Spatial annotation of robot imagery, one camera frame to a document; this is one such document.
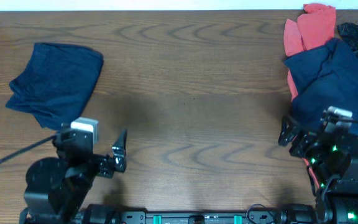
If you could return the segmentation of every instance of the green led light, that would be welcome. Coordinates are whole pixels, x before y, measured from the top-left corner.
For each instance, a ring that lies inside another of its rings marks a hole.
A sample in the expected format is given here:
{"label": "green led light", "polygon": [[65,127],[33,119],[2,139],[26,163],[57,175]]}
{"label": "green led light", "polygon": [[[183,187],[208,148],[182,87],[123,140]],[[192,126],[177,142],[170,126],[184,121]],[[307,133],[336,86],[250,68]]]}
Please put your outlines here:
{"label": "green led light", "polygon": [[348,219],[354,219],[354,218],[356,218],[356,216],[354,215],[354,213],[349,212],[349,213],[347,214],[347,218],[348,218]]}

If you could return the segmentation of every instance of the black fabric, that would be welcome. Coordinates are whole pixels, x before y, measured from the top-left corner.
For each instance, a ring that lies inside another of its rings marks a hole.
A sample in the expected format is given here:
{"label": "black fabric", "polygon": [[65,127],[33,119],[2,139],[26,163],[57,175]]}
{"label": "black fabric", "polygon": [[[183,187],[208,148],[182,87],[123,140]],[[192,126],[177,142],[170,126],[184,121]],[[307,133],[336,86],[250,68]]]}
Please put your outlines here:
{"label": "black fabric", "polygon": [[358,25],[346,22],[338,25],[338,32],[342,39],[351,46],[353,51],[358,51]]}
{"label": "black fabric", "polygon": [[[318,130],[323,110],[336,106],[353,112],[358,120],[358,58],[339,39],[285,60],[299,95],[291,103],[291,115]],[[358,135],[358,124],[351,133]]]}
{"label": "black fabric", "polygon": [[9,84],[14,94],[6,107],[58,130],[81,115],[102,66],[103,55],[87,47],[36,43],[25,70]]}

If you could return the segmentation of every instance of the pile of clothes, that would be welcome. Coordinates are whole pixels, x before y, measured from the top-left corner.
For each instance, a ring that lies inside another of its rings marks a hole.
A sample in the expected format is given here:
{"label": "pile of clothes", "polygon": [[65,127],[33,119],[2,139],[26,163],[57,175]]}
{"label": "pile of clothes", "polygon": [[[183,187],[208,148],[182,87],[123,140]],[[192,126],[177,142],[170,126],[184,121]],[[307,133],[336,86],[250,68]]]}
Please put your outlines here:
{"label": "pile of clothes", "polygon": [[[284,30],[291,115],[314,130],[330,106],[353,112],[358,121],[358,25],[339,25],[340,40],[334,38],[334,7],[305,4],[304,9],[307,14],[296,22],[288,19]],[[349,131],[358,135],[358,124]]]}

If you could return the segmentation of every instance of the folded navy shirt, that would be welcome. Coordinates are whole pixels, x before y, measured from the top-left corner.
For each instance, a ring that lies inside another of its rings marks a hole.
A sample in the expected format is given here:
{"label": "folded navy shirt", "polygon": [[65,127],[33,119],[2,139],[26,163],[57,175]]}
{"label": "folded navy shirt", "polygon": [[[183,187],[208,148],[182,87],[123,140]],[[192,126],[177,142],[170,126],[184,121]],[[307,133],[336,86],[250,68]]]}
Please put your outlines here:
{"label": "folded navy shirt", "polygon": [[[335,106],[353,112],[358,120],[358,55],[342,40],[296,54],[285,60],[299,95],[291,103],[291,115],[318,130],[323,110]],[[350,133],[358,135],[358,124]]]}
{"label": "folded navy shirt", "polygon": [[25,70],[9,84],[14,94],[6,107],[58,130],[81,115],[103,62],[101,53],[87,47],[36,43]]}

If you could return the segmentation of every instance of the dark blue garment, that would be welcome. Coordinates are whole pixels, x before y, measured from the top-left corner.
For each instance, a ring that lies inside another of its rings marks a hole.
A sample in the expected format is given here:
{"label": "dark blue garment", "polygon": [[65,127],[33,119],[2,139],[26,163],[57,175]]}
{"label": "dark blue garment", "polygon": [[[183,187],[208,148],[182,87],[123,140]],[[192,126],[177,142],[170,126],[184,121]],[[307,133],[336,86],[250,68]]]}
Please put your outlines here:
{"label": "dark blue garment", "polygon": [[[291,103],[291,115],[318,130],[323,110],[330,106],[353,112],[358,120],[358,56],[339,39],[285,60],[299,95]],[[358,124],[350,132],[358,135]]]}
{"label": "dark blue garment", "polygon": [[9,84],[14,94],[6,107],[58,130],[81,115],[102,66],[103,55],[87,47],[36,43],[24,72]]}

